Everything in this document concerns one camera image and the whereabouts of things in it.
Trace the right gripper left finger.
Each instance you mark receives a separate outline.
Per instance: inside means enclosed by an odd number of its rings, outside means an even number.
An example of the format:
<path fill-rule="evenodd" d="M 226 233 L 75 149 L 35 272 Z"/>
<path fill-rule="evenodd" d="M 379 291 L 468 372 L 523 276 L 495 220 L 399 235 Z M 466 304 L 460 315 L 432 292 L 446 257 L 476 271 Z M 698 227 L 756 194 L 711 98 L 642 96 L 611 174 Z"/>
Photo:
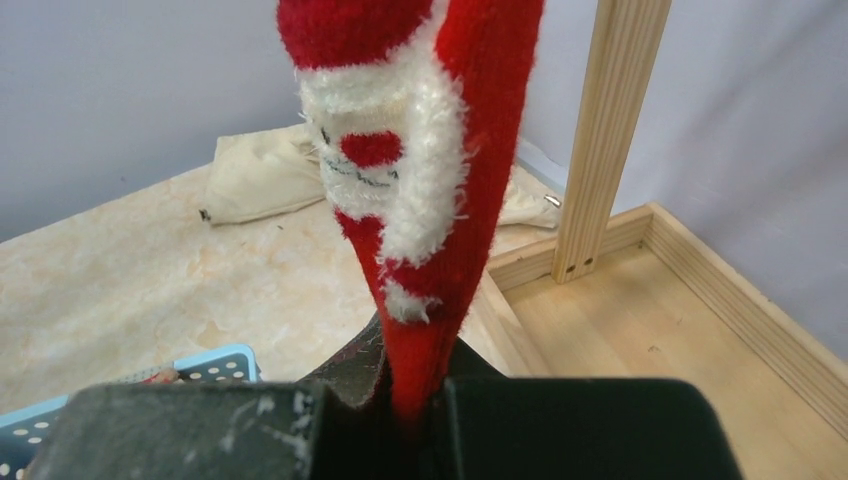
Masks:
<path fill-rule="evenodd" d="M 373 479 L 387 363 L 378 320 L 295 382 L 103 384 L 76 394 L 30 479 Z"/>

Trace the red santa sock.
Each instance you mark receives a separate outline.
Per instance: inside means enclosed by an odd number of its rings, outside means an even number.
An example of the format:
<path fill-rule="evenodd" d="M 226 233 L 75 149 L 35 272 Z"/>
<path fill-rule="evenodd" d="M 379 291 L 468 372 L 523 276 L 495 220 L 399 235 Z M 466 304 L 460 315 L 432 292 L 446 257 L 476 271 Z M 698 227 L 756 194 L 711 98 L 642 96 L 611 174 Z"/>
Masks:
<path fill-rule="evenodd" d="M 446 376 L 511 175 L 540 1 L 282 1 L 327 198 L 376 302 L 397 421 Z"/>

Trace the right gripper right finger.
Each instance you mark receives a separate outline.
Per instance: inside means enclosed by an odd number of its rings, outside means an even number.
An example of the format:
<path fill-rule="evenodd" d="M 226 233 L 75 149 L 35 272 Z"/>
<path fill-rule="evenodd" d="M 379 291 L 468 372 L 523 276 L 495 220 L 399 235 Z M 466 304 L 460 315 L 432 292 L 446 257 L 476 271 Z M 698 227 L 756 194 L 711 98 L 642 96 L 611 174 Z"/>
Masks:
<path fill-rule="evenodd" d="M 509 378 L 464 341 L 435 397 L 426 479 L 740 479 L 713 407 L 670 378 Z"/>

